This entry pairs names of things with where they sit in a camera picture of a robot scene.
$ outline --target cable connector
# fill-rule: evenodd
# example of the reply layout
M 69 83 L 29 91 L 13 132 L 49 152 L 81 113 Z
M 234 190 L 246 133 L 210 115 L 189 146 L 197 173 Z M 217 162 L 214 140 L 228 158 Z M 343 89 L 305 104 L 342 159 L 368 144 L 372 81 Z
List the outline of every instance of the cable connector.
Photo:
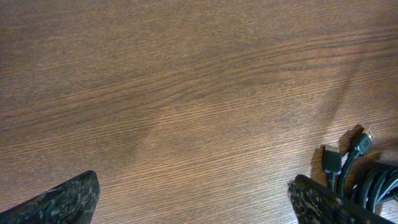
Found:
M 352 155 L 354 155 L 356 158 L 365 155 L 365 153 L 367 153 L 372 147 L 373 139 L 374 133 L 372 126 L 370 125 L 363 130 L 357 139 L 354 140 L 351 151 Z
M 335 191 L 336 178 L 341 172 L 340 148 L 325 146 L 322 156 L 322 170 L 326 173 L 328 188 Z

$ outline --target black cable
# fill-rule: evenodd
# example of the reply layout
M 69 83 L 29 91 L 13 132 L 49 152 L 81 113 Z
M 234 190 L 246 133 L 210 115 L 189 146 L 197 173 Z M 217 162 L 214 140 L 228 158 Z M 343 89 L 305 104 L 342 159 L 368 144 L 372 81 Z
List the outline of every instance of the black cable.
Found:
M 326 175 L 326 179 L 328 182 L 328 188 L 332 191 L 336 191 L 335 190 L 336 178 L 337 178 L 337 176 L 334 172 L 330 172 Z
M 341 154 L 338 147 L 326 146 L 323 151 L 322 169 L 326 173 L 327 186 L 335 191 L 336 178 L 340 175 L 337 183 L 337 193 L 340 197 L 344 197 L 344 186 L 349 171 L 357 158 L 370 150 L 373 137 L 370 127 L 362 132 L 352 143 L 342 169 L 339 169 L 341 168 Z M 376 212 L 379 204 L 391 200 L 398 202 L 398 167 L 378 164 L 362 182 L 354 187 L 350 199 L 373 213 Z
M 398 202 L 398 167 L 378 164 L 359 186 L 353 190 L 351 200 L 358 198 L 357 203 L 373 213 L 377 205 Z
M 348 172 L 353 166 L 355 160 L 359 156 L 365 155 L 372 147 L 373 133 L 371 126 L 365 128 L 364 131 L 355 139 L 351 145 L 351 152 L 348 154 L 346 163 L 344 164 L 341 175 L 338 179 L 337 193 L 340 197 L 344 197 L 344 185 L 348 176 Z
M 359 157 L 358 151 L 353 151 L 348 155 L 347 161 L 345 162 L 341 174 L 339 177 L 338 185 L 337 185 L 337 192 L 339 196 L 344 196 L 344 185 L 348 176 L 349 170 L 354 165 L 355 160 Z

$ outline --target wooden table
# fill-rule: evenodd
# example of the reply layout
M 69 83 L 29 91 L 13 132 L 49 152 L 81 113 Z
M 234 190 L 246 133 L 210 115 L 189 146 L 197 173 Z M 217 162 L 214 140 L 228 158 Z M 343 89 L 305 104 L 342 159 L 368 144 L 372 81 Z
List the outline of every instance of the wooden table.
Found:
M 1 3 L 0 210 L 86 170 L 92 223 L 295 223 L 321 144 L 398 159 L 398 1 Z M 381 215 L 398 222 L 398 203 Z

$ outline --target brown wooden surface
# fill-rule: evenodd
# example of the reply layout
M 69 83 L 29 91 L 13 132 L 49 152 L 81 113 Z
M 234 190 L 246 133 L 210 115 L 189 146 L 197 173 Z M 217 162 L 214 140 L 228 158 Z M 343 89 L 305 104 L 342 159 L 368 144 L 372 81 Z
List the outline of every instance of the brown wooden surface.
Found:
M 92 169 L 92 223 L 295 223 L 287 182 L 325 184 L 320 144 L 346 150 L 373 124 L 354 170 L 398 159 L 397 12 L 396 0 L 3 0 L 0 210 Z

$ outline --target black speckled surface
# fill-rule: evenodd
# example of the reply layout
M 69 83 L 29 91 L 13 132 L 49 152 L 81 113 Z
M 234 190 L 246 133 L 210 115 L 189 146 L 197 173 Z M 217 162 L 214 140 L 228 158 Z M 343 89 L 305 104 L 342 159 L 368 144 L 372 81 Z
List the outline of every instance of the black speckled surface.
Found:
M 289 198 L 299 223 L 392 223 L 298 175 L 289 183 Z
M 90 223 L 100 198 L 94 171 L 86 171 L 14 208 L 0 213 L 1 224 Z

